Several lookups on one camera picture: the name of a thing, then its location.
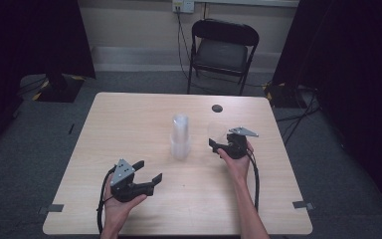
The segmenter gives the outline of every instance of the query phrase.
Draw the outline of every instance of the gray carpet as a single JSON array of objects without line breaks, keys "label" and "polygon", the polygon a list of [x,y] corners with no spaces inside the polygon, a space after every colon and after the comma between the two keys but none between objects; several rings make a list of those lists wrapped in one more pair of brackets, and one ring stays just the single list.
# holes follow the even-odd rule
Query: gray carpet
[{"label": "gray carpet", "polygon": [[[244,96],[263,97],[261,85],[272,76],[250,74]],[[42,77],[26,77],[21,85]],[[192,94],[233,95],[239,91],[235,83],[205,76],[195,84],[216,91],[194,87]],[[31,98],[36,91],[23,95],[25,102],[18,116],[0,136],[0,238],[54,238],[42,232],[46,215],[38,211],[52,204],[97,93],[185,94],[186,79],[182,72],[98,72],[96,80],[85,81],[72,104],[34,102]],[[304,97],[308,101],[310,93]],[[302,112],[274,109],[277,119]],[[292,122],[279,122],[281,132],[286,132],[284,138]],[[322,112],[300,122],[286,150],[304,200],[315,206],[309,211],[313,232],[287,238],[382,238],[382,195],[363,168],[342,150],[332,124]]]}]

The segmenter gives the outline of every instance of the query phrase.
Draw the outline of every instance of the table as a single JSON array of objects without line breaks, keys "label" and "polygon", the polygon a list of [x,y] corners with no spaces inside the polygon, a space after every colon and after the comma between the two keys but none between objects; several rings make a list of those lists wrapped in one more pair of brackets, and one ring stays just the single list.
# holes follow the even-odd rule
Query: table
[{"label": "table", "polygon": [[[223,107],[221,113],[212,105]],[[184,160],[170,154],[172,117],[189,117],[191,150]],[[89,112],[53,204],[46,234],[98,234],[96,208],[103,178],[124,158],[145,166],[134,182],[163,180],[154,195],[134,208],[121,230],[125,235],[237,235],[236,199],[223,159],[208,145],[209,123],[243,126],[260,170],[260,216],[270,234],[309,234],[312,225],[290,166],[269,102],[264,98],[100,93]],[[250,168],[248,184],[255,194]]]}]

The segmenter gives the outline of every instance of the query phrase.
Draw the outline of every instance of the white wall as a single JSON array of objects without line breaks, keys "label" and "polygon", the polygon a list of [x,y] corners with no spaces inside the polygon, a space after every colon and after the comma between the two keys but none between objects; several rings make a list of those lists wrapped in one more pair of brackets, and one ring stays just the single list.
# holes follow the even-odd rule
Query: white wall
[{"label": "white wall", "polygon": [[[92,46],[177,49],[178,19],[171,1],[79,0]],[[204,17],[248,24],[261,42],[258,53],[280,53],[284,47],[294,7],[195,3],[194,14],[181,14],[188,46],[191,26]]]}]

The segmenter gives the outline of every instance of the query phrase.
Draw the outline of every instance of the chair backrest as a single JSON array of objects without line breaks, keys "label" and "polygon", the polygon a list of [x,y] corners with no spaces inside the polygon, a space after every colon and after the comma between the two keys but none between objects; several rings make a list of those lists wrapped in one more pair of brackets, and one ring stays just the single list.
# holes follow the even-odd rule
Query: chair backrest
[{"label": "chair backrest", "polygon": [[257,31],[248,25],[215,19],[202,19],[194,23],[192,36],[193,41],[198,37],[253,47],[257,47],[260,40]]}]

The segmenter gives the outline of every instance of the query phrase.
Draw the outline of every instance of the black curtain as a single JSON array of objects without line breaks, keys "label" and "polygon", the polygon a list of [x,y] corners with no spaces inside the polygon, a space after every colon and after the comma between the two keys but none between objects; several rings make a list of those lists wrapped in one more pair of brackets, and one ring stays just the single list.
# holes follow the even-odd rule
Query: black curtain
[{"label": "black curtain", "polygon": [[96,77],[77,0],[0,0],[0,131],[20,104],[20,80],[57,67]]},{"label": "black curtain", "polygon": [[318,89],[343,146],[382,192],[382,1],[300,0],[281,82]]}]

